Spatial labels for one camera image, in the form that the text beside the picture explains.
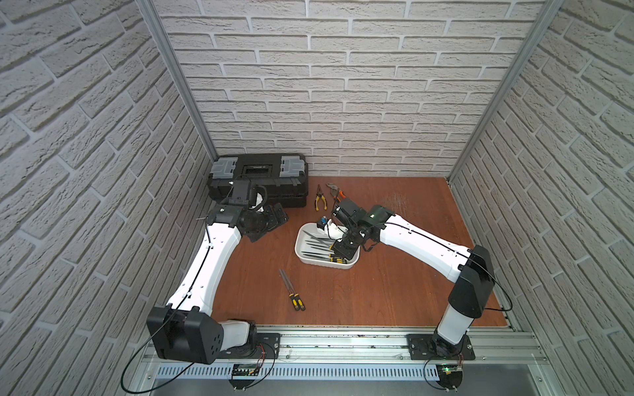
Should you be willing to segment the file yellow black handle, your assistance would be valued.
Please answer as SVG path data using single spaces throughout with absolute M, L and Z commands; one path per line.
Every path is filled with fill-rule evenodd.
M 301 230 L 301 232 L 302 232 L 302 234 L 307 235 L 311 239 L 319 240 L 322 244 L 334 244 L 335 243 L 334 239 L 330 239 L 327 236 L 320 236 L 320 235 L 312 234 L 312 233 L 309 233 L 308 231 L 305 231 L 303 229 Z
M 334 252 L 333 249 L 331 247 L 325 246 L 325 245 L 321 245 L 321 244 L 313 244 L 310 242 L 306 242 L 305 243 L 306 248 L 312 248 L 315 250 L 320 250 L 320 251 L 325 251 L 325 252 Z
M 301 255 L 304 257 L 309 257 L 311 259 L 315 259 L 315 260 L 322 260 L 325 262 L 335 262 L 340 264 L 348 263 L 348 261 L 345 258 L 337 257 L 335 255 L 321 255 L 321 254 L 316 254 L 313 252 L 302 252 Z

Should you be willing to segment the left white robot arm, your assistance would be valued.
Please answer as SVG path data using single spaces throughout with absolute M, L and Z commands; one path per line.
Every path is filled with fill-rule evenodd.
M 220 357 L 250 356 L 259 349 L 255 323 L 216 321 L 214 300 L 240 241 L 256 242 L 287 220 L 281 204 L 269 204 L 266 186 L 249 179 L 231 184 L 229 195 L 206 216 L 201 245 L 184 280 L 166 305 L 150 310 L 147 328 L 159 358 L 211 364 Z

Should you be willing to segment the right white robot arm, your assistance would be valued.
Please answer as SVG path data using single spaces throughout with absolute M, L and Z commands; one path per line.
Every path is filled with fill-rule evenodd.
M 488 250 L 480 245 L 468 248 L 450 243 L 384 206 L 365 211 L 348 198 L 335 206 L 333 216 L 346 228 L 334 245 L 338 255 L 350 260 L 371 240 L 406 252 L 453 283 L 430 349 L 437 356 L 456 356 L 467 330 L 487 308 L 495 285 Z

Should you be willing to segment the white rectangular storage box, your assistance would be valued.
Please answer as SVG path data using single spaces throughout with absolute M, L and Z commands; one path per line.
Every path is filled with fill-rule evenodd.
M 305 264 L 314 265 L 314 266 L 330 267 L 330 268 L 340 269 L 340 270 L 348 270 L 348 269 L 352 268 L 358 262 L 358 259 L 360 258 L 361 249 L 358 249 L 354 259 L 352 261 L 348 261 L 347 264 L 340 264 L 340 263 L 335 263 L 335 262 L 325 262 L 325 261 L 322 261 L 322 260 L 315 260 L 315 259 L 311 259 L 309 257 L 302 256 L 301 255 L 302 252 L 313 252 L 313 253 L 321 254 L 321 255 L 335 255 L 335 252 L 330 253 L 330 252 L 315 250 L 315 249 L 312 249 L 312 248 L 306 248 L 306 246 L 305 246 L 306 242 L 310 242 L 310 243 L 313 243 L 313 244 L 321 244 L 321 245 L 325 245 L 325 246 L 328 246 L 328 247 L 331 247 L 331 248 L 333 247 L 333 244 L 322 244 L 319 240 L 311 239 L 307 235 L 302 234 L 302 232 L 301 232 L 302 229 L 305 230 L 305 231 L 308 231 L 309 233 L 312 233 L 312 234 L 325 236 L 317 228 L 316 223 L 307 223 L 307 224 L 302 225 L 302 227 L 300 227 L 300 230 L 298 231 L 298 234 L 297 234 L 297 239 L 296 239 L 296 242 L 295 242 L 294 250 L 295 250 L 295 254 L 300 259 L 301 262 L 303 262 Z

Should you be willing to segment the black plastic toolbox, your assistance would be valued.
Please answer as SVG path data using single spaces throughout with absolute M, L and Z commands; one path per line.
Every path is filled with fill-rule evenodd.
M 208 194 L 220 201 L 231 183 L 247 178 L 267 188 L 267 202 L 283 208 L 306 206 L 309 173 L 305 156 L 299 153 L 251 153 L 223 156 L 214 161 L 207 179 Z

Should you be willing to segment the left controller board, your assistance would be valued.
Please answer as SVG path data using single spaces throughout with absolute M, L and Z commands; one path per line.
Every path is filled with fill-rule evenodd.
M 246 390 L 259 380 L 261 371 L 259 364 L 234 364 L 229 383 L 234 390 Z

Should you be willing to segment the controller board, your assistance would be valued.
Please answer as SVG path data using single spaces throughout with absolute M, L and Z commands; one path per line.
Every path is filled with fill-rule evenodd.
M 457 391 L 463 381 L 463 369 L 460 366 L 437 366 L 439 380 L 437 384 L 443 389 Z
M 259 364 L 234 364 L 229 383 L 234 390 L 246 390 L 259 380 L 261 371 Z

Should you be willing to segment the right controller board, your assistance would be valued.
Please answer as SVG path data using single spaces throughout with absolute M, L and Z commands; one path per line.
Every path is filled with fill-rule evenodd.
M 439 380 L 437 384 L 443 389 L 457 391 L 463 381 L 463 369 L 460 366 L 437 366 Z

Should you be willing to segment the orange handled pliers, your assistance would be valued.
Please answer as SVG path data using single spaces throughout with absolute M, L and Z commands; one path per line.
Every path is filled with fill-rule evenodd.
M 337 185 L 333 183 L 327 183 L 326 186 L 330 189 L 330 194 L 333 197 L 335 204 L 338 204 L 347 198 L 343 191 Z

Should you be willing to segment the yellow handled pliers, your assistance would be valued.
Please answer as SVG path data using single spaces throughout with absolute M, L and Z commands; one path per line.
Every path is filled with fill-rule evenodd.
M 328 209 L 328 201 L 325 197 L 325 194 L 322 191 L 320 184 L 317 185 L 317 190 L 315 194 L 315 210 L 316 211 L 326 211 Z

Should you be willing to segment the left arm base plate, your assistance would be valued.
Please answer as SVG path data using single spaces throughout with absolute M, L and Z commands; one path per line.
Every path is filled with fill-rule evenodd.
M 272 361 L 279 357 L 281 344 L 280 333 L 258 333 L 255 338 L 251 338 L 246 345 L 236 346 L 225 351 L 221 351 L 219 359 L 233 360 L 257 360 L 264 356 L 266 361 Z

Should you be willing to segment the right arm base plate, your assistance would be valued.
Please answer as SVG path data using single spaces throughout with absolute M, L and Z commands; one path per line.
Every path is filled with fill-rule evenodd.
M 406 336 L 410 358 L 413 361 L 428 359 L 475 361 L 476 355 L 468 335 L 464 334 L 456 345 L 453 345 L 436 333 L 408 334 Z

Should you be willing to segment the aluminium mounting rail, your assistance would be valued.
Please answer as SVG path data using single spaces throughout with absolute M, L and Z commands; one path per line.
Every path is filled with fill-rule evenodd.
M 432 327 L 259 325 L 259 333 L 278 333 L 283 363 L 397 364 L 411 361 L 411 334 L 431 334 Z M 510 328 L 475 327 L 467 332 L 473 364 L 544 365 L 549 362 L 532 333 Z

